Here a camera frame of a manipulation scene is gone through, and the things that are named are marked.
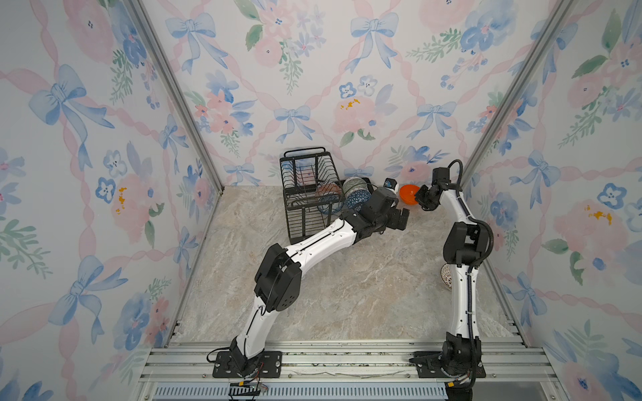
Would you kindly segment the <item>green patterned bowl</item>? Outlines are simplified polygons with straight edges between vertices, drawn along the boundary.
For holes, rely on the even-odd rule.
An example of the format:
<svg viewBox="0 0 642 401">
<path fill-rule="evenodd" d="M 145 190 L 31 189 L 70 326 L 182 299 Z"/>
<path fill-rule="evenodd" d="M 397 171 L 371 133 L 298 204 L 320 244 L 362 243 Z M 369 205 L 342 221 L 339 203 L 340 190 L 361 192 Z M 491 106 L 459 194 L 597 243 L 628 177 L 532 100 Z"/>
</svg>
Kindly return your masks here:
<svg viewBox="0 0 642 401">
<path fill-rule="evenodd" d="M 369 191 L 368 183 L 366 182 L 366 180 L 364 178 L 357 177 L 357 176 L 352 176 L 347 178 L 344 181 L 342 188 L 346 196 L 348 196 L 349 194 L 355 191 L 360 191 L 360 190 L 365 190 L 366 192 Z"/>
</svg>

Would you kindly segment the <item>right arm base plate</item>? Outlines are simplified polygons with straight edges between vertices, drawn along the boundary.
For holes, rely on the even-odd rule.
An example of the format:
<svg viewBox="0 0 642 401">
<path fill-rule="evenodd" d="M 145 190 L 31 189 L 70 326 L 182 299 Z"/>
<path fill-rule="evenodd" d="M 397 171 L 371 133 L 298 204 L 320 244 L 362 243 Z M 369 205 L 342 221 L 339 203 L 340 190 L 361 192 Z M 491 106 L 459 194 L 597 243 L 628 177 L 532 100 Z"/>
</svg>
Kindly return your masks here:
<svg viewBox="0 0 642 401">
<path fill-rule="evenodd" d="M 416 351 L 409 363 L 416 367 L 420 379 L 465 379 L 473 368 L 469 356 L 447 358 L 436 351 Z"/>
</svg>

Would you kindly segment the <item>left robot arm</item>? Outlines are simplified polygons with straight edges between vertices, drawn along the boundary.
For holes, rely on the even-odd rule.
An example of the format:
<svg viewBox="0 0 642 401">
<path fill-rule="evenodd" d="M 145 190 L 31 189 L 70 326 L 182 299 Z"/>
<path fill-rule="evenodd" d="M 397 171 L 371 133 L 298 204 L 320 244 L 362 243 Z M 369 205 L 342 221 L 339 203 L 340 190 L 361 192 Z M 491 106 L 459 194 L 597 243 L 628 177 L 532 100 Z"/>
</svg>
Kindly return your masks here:
<svg viewBox="0 0 642 401">
<path fill-rule="evenodd" d="M 278 315 L 298 299 L 306 273 L 327 257 L 386 229 L 406 229 L 410 211 L 398 209 L 397 189 L 382 186 L 358 210 L 348 209 L 321 232 L 288 247 L 274 244 L 255 275 L 252 310 L 229 346 L 238 369 L 248 369 L 264 351 Z"/>
</svg>

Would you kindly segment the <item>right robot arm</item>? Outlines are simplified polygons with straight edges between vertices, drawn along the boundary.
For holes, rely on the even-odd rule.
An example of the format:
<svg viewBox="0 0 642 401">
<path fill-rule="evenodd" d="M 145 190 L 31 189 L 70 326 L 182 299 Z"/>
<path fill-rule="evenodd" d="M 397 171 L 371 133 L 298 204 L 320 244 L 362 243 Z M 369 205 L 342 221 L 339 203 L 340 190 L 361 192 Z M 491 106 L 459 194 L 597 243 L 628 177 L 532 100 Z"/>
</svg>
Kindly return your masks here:
<svg viewBox="0 0 642 401">
<path fill-rule="evenodd" d="M 471 213 L 461 194 L 461 182 L 451 179 L 449 167 L 432 172 L 431 185 L 423 185 L 416 200 L 426 212 L 442 206 L 453 220 L 442 249 L 450 272 L 453 314 L 439 353 L 416 354 L 416 364 L 431 374 L 456 382 L 473 379 L 482 366 L 482 342 L 477 327 L 476 286 L 479 268 L 490 256 L 493 230 Z"/>
</svg>

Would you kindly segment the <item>dark blue patterned bowl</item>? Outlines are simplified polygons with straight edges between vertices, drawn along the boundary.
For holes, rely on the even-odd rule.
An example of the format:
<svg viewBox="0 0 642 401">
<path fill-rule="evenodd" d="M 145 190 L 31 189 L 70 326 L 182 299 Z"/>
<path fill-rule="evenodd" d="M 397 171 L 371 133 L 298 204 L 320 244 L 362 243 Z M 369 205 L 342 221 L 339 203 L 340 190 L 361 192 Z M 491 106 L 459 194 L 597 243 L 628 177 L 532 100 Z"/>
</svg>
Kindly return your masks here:
<svg viewBox="0 0 642 401">
<path fill-rule="evenodd" d="M 359 212 L 370 198 L 371 193 L 368 189 L 354 190 L 347 195 L 345 206 L 348 210 Z"/>
</svg>

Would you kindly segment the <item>orange plastic bowl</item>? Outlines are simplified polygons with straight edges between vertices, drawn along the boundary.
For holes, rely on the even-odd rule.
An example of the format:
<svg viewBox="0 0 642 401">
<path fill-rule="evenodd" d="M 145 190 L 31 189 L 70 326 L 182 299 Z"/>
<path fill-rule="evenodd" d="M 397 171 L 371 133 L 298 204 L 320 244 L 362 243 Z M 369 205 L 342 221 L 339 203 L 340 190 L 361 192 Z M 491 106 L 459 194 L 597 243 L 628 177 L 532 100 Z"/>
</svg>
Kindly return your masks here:
<svg viewBox="0 0 642 401">
<path fill-rule="evenodd" d="M 417 185 L 403 185 L 399 190 L 399 196 L 406 205 L 414 206 L 418 204 L 416 195 L 420 187 Z"/>
</svg>

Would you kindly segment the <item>red patterned bowl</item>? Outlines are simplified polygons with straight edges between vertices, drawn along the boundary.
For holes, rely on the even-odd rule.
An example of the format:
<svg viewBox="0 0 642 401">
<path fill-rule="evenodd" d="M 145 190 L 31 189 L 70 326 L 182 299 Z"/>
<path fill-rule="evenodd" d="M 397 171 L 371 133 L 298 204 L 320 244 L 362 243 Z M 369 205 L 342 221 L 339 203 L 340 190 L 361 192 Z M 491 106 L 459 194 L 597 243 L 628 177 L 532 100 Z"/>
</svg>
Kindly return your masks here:
<svg viewBox="0 0 642 401">
<path fill-rule="evenodd" d="M 343 196 L 342 188 L 334 182 L 324 183 L 320 185 L 317 188 L 315 194 L 321 198 L 339 200 L 341 200 Z"/>
</svg>

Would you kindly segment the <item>black wire dish rack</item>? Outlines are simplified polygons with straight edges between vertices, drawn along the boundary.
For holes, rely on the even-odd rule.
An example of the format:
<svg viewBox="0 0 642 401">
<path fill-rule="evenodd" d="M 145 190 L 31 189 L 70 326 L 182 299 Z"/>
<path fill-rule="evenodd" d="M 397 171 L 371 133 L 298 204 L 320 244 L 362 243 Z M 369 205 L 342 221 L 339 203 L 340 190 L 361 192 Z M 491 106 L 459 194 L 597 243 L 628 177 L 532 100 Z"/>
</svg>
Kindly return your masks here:
<svg viewBox="0 0 642 401">
<path fill-rule="evenodd" d="M 329 226 L 339 214 L 348 210 L 345 206 L 344 181 L 334 159 L 324 147 L 309 147 L 287 150 L 280 158 L 280 172 L 283 185 L 284 208 L 291 244 L 302 242 Z M 369 179 L 369 192 L 374 187 Z M 317 188 L 334 182 L 342 188 L 342 199 L 321 198 L 315 194 Z"/>
</svg>

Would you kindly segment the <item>beige lattice bowl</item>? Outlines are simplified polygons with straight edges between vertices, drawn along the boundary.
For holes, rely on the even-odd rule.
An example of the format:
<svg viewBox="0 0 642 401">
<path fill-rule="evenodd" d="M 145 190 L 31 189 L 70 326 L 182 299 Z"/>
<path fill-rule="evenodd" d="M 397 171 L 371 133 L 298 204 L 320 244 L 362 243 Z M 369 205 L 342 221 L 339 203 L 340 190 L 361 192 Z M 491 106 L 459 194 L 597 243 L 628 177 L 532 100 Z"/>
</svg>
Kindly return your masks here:
<svg viewBox="0 0 642 401">
<path fill-rule="evenodd" d="M 444 285 L 451 290 L 452 289 L 452 275 L 451 275 L 451 269 L 450 266 L 447 264 L 444 264 L 441 267 L 440 270 L 440 275 L 441 275 L 441 280 L 444 283 Z"/>
</svg>

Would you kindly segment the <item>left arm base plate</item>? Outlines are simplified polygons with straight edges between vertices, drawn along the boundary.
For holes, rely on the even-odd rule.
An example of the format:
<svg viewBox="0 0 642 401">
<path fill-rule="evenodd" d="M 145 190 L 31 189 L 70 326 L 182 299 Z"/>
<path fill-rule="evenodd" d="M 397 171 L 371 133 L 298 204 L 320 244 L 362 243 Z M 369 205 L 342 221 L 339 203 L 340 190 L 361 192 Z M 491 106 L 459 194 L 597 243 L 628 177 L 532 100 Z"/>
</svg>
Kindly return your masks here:
<svg viewBox="0 0 642 401">
<path fill-rule="evenodd" d="M 245 359 L 224 350 L 217 354 L 213 364 L 212 377 L 215 379 L 278 379 L 283 367 L 283 353 L 263 351 L 252 359 Z"/>
</svg>

